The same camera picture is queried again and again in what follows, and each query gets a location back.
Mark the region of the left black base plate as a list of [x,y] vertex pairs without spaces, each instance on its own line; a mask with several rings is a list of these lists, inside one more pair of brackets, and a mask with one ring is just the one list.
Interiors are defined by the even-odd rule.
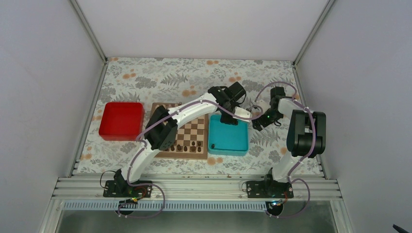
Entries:
[[152,192],[152,181],[137,181],[130,186],[127,183],[117,184],[115,181],[107,181],[103,197],[105,198],[150,198]]

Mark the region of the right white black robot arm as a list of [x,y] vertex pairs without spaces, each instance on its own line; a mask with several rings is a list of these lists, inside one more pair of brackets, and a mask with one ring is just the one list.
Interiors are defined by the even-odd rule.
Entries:
[[286,154],[271,168],[262,181],[248,181],[246,192],[249,198],[293,198],[292,175],[306,158],[322,154],[326,148],[326,115],[311,111],[292,97],[286,96],[283,87],[270,91],[269,108],[252,121],[253,128],[262,131],[265,127],[279,125],[279,119],[290,120],[286,137]]

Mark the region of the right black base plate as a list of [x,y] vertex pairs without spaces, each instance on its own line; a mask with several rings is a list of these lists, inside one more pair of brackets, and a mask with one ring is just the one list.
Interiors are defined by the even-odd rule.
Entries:
[[277,181],[247,181],[246,192],[251,199],[280,199],[294,198],[293,188],[290,183],[280,183]]

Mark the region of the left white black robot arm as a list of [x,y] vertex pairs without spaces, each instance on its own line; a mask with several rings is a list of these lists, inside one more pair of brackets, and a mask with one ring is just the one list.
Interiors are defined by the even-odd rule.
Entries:
[[150,181],[141,181],[145,168],[160,152],[174,146],[175,138],[186,123],[200,116],[220,111],[225,123],[233,123],[240,119],[251,120],[251,113],[240,108],[238,102],[246,95],[244,87],[235,82],[230,86],[213,86],[200,97],[180,106],[157,107],[149,119],[146,129],[137,136],[139,151],[127,166],[117,170],[112,180],[106,182],[106,196],[134,197],[135,189],[152,187]]

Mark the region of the wooden chess board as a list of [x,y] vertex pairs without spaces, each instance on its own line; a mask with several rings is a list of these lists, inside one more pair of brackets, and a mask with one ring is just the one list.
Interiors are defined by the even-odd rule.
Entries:
[[[208,126],[208,115],[200,116],[181,126],[177,131],[175,142],[173,144],[173,146],[175,147],[175,151],[171,151],[170,147],[158,153],[156,155],[156,158],[206,160],[208,157]],[[182,146],[181,152],[176,151],[177,145]],[[187,152],[184,152],[184,146],[187,146]],[[196,147],[196,152],[190,152],[191,146]]]

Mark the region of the red plastic tray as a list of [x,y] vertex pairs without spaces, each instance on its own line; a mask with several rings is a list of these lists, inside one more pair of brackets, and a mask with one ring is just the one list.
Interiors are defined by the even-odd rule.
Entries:
[[105,141],[135,141],[142,131],[145,110],[140,102],[105,105],[99,136]]

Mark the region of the teal plastic tray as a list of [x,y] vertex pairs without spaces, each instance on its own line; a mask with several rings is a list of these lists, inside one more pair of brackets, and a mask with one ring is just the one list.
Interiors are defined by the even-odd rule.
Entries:
[[249,150],[248,124],[239,120],[238,125],[220,123],[220,115],[211,115],[208,128],[208,153],[214,155],[245,156]]

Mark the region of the aluminium rail frame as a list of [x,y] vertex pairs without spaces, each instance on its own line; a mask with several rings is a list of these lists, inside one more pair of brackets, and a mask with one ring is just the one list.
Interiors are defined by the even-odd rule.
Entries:
[[[155,186],[150,200],[210,200],[238,201],[247,200],[246,184],[243,179],[215,178],[150,178]],[[293,200],[341,200],[342,194],[336,180],[305,179],[307,185],[296,182],[292,185]],[[99,200],[103,199],[104,189],[98,177],[59,178],[52,193],[53,199],[61,200]]]

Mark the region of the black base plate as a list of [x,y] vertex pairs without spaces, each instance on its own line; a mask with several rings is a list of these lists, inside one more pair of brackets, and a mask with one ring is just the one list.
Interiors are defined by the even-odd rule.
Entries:
[[280,183],[277,181],[247,181],[246,192],[251,199],[280,199],[294,198],[293,188],[290,183]]
[[150,198],[152,192],[152,181],[137,181],[130,186],[127,183],[117,184],[115,181],[107,181],[103,197],[105,198]]

